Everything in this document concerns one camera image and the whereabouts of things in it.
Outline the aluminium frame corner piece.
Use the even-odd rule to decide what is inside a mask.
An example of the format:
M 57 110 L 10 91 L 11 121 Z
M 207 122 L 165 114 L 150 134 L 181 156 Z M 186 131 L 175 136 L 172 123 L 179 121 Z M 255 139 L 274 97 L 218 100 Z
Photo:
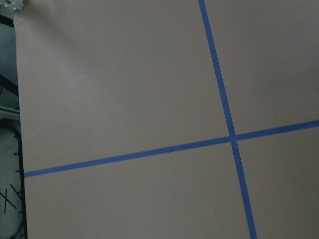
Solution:
M 0 6 L 11 12 L 21 11 L 25 8 L 25 0 L 0 0 Z

